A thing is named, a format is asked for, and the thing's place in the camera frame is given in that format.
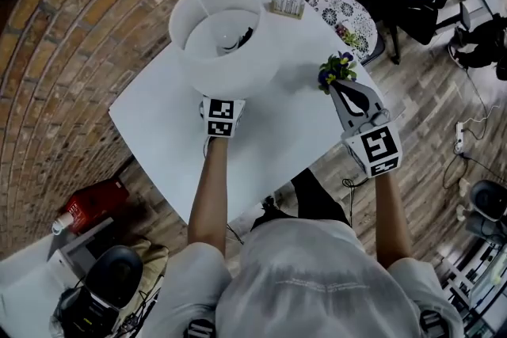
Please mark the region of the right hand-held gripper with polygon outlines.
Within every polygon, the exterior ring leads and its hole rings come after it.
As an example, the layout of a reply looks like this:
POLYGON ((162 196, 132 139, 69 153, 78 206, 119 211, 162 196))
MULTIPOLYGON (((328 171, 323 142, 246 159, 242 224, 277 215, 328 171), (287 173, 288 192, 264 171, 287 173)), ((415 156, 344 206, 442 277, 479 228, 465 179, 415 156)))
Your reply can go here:
POLYGON ((377 93, 353 81, 339 81, 339 85, 330 85, 329 91, 342 127, 359 125, 344 132, 342 142, 367 178, 397 169, 402 162, 398 129, 377 93))

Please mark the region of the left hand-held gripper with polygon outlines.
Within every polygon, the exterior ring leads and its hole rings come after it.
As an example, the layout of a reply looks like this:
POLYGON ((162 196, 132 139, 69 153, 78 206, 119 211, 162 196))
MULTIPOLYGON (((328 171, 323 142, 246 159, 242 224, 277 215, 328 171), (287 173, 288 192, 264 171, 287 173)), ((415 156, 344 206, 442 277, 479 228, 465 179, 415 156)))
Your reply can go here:
POLYGON ((244 100, 225 101, 203 97, 199 109, 207 136, 232 138, 242 118, 245 105, 244 100))

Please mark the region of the white lamp shade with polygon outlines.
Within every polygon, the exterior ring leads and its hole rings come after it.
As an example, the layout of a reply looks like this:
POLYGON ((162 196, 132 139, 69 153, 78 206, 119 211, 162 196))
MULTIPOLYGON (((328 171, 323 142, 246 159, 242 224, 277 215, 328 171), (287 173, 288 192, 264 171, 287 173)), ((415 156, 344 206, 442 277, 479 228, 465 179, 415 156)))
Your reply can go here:
POLYGON ((205 96, 252 97, 280 67, 274 26, 261 0, 179 0, 168 29, 185 77, 205 96))

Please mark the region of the person's left forearm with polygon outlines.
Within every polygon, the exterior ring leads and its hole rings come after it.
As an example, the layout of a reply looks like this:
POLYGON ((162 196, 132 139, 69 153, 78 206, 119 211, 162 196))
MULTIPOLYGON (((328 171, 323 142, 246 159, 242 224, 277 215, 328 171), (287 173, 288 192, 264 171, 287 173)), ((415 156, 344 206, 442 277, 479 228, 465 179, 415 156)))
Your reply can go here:
POLYGON ((226 138, 213 139, 208 144, 188 223, 189 245, 205 243, 223 255, 227 234, 227 150, 226 138))

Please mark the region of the person's right forearm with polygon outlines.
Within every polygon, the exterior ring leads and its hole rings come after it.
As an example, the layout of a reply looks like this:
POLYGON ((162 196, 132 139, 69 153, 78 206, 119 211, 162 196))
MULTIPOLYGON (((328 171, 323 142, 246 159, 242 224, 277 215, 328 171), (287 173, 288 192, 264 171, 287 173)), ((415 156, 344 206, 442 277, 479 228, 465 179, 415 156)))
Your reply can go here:
POLYGON ((396 261, 411 257, 411 240, 393 171, 375 178, 375 244, 379 263, 388 269, 396 261))

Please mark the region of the purple yellow flower plant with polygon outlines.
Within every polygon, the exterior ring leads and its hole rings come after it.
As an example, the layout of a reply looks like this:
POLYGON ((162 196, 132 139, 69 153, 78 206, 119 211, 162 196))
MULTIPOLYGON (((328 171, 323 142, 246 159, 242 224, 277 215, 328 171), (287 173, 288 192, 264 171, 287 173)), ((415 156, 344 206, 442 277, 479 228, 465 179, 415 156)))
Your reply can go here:
POLYGON ((319 67, 318 88, 325 94, 330 94, 330 84, 334 81, 348 80, 355 82, 357 79, 356 65, 357 62, 354 56, 348 51, 339 51, 336 55, 331 55, 319 67))

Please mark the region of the small succulent plant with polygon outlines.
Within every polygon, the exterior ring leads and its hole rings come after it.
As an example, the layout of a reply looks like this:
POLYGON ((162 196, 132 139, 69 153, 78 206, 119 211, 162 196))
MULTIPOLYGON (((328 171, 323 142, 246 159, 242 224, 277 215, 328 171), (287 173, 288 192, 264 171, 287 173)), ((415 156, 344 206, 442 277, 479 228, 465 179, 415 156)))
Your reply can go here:
POLYGON ((360 43, 357 34, 351 31, 349 28, 345 27, 342 23, 336 24, 335 32, 349 47, 359 47, 360 43))

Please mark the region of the floral patterned round seat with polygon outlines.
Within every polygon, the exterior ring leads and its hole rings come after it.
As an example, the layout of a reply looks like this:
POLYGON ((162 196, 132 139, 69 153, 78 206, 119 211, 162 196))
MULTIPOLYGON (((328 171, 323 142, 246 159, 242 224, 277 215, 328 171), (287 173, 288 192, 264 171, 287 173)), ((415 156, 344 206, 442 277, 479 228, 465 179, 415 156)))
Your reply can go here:
POLYGON ((334 32, 336 24, 342 23, 357 34, 359 47, 346 45, 362 63, 366 63, 373 55, 379 38, 376 24, 367 9, 357 0, 309 0, 308 3, 334 32))

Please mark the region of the person's black trousers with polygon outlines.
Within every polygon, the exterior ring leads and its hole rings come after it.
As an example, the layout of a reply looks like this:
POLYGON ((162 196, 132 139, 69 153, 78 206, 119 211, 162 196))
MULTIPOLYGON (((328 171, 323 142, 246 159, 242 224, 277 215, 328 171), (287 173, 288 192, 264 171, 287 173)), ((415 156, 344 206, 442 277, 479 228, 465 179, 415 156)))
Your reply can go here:
POLYGON ((298 217, 311 220, 334 220, 350 226, 342 206, 320 185, 306 168, 291 179, 298 203, 298 217))

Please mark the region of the red fire extinguisher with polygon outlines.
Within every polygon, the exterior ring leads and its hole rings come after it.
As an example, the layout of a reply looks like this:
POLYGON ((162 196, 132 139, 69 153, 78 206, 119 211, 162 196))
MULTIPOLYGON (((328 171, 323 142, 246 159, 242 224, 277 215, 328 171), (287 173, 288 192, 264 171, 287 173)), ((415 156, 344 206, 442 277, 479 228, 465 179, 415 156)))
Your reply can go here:
POLYGON ((86 232, 123 205, 128 197, 129 192, 118 177, 76 191, 64 208, 73 217, 68 229, 75 234, 86 232))

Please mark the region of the tan cloth bag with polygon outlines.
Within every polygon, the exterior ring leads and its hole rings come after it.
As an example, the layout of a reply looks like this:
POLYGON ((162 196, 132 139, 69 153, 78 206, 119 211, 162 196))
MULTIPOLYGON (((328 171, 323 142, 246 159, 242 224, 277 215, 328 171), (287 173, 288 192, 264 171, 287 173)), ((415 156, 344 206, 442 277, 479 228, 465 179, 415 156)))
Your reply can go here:
POLYGON ((146 238, 138 238, 130 246, 143 262, 143 275, 139 283, 139 290, 149 293, 165 271, 169 258, 169 250, 163 245, 157 245, 146 238))

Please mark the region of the person's white t-shirt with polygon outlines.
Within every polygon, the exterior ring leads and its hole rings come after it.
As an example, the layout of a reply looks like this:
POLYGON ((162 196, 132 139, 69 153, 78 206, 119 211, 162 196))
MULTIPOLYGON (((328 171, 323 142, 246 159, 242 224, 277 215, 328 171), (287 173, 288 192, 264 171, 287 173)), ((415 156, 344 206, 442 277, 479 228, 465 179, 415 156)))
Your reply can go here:
POLYGON ((464 338, 433 267, 382 267, 342 222, 286 218, 254 229, 232 275, 193 243, 166 267, 142 338, 464 338))

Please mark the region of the paper cup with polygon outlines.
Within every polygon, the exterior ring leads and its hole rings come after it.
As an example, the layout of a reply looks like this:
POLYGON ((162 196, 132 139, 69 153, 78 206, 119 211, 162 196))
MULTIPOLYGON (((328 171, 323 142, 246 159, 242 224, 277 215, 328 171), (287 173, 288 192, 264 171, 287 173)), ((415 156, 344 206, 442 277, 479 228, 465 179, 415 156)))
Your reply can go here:
POLYGON ((51 231, 54 235, 60 235, 66 228, 74 223, 73 215, 66 211, 60 215, 51 226, 51 231))

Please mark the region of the grey open box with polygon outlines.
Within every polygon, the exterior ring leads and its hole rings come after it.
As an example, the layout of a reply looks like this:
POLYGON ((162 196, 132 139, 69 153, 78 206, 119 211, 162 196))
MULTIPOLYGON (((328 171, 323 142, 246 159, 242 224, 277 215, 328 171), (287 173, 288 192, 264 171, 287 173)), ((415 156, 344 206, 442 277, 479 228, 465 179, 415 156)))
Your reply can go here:
POLYGON ((47 261, 50 274, 65 287, 77 282, 103 253, 101 249, 98 253, 92 253, 89 245, 98 242, 99 233, 112 224, 113 219, 109 217, 73 239, 67 231, 54 236, 47 261))

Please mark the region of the black electronic equipment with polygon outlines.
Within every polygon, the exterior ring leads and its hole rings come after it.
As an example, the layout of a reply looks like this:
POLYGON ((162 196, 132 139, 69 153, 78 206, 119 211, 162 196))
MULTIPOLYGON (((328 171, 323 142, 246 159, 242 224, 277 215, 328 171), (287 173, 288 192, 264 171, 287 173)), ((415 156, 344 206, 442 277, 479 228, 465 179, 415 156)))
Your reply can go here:
POLYGON ((51 338, 108 338, 119 311, 103 304, 85 287, 65 290, 50 317, 51 338))

